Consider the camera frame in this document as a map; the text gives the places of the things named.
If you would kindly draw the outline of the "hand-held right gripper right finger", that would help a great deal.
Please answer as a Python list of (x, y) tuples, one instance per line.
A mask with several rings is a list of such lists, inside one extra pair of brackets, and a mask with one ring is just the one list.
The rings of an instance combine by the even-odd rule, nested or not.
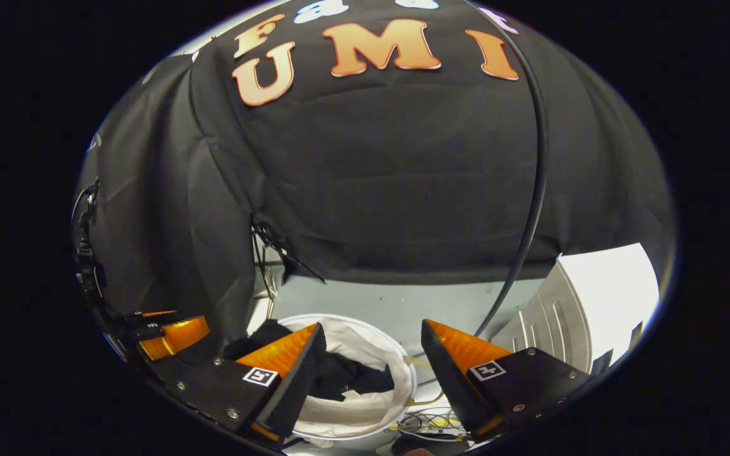
[(476, 443), (544, 421), (592, 381), (539, 348), (512, 352), (432, 319), (421, 323), (421, 343), (452, 411)]

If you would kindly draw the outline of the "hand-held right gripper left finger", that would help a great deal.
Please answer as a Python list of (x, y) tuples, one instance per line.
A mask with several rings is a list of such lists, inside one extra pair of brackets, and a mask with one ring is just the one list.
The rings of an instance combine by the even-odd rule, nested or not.
[(162, 391), (186, 412), (256, 445), (279, 451), (292, 435), (326, 354), (321, 323), (236, 358), (150, 363)]

